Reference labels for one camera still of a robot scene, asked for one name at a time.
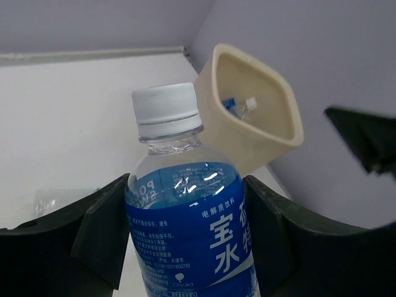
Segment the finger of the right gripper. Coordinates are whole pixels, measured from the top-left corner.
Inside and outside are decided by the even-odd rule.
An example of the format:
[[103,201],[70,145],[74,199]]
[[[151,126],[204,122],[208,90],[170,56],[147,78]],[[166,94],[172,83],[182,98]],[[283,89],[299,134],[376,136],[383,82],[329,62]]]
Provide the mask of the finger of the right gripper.
[[395,176],[395,117],[330,106],[325,116],[370,174]]

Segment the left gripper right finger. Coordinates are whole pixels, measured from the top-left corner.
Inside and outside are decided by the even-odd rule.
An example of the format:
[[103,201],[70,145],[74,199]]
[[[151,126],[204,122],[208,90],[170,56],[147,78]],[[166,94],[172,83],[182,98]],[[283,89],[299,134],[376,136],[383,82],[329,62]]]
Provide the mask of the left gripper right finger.
[[243,180],[262,296],[394,296],[395,224],[365,229]]

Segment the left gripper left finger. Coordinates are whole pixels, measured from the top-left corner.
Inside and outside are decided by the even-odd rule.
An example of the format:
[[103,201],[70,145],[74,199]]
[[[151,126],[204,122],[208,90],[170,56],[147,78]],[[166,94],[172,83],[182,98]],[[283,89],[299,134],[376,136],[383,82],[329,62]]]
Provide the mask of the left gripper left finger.
[[112,296],[129,238],[128,174],[14,229],[1,229],[1,296]]

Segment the blue label bottle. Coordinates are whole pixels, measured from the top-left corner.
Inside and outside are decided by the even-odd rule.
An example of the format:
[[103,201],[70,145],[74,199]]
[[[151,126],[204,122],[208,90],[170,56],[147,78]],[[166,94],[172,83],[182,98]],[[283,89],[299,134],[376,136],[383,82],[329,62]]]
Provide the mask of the blue label bottle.
[[223,107],[229,112],[231,113],[233,116],[238,117],[238,114],[236,112],[236,102],[234,98],[230,98],[227,100],[223,101]]
[[33,213],[36,217],[42,217],[87,197],[97,190],[98,188],[38,190],[33,200]]
[[257,109],[257,100],[255,97],[247,98],[243,102],[235,103],[230,112],[239,119],[248,119]]
[[146,156],[125,211],[148,296],[259,296],[238,170],[199,138],[191,83],[132,93]]

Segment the blue label bottle front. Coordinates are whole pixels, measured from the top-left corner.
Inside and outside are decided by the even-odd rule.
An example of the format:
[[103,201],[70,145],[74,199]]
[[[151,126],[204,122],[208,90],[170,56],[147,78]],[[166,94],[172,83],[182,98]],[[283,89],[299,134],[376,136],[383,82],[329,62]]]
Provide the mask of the blue label bottle front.
[[255,97],[247,98],[243,102],[235,103],[230,112],[239,119],[248,119],[257,109],[257,100]]

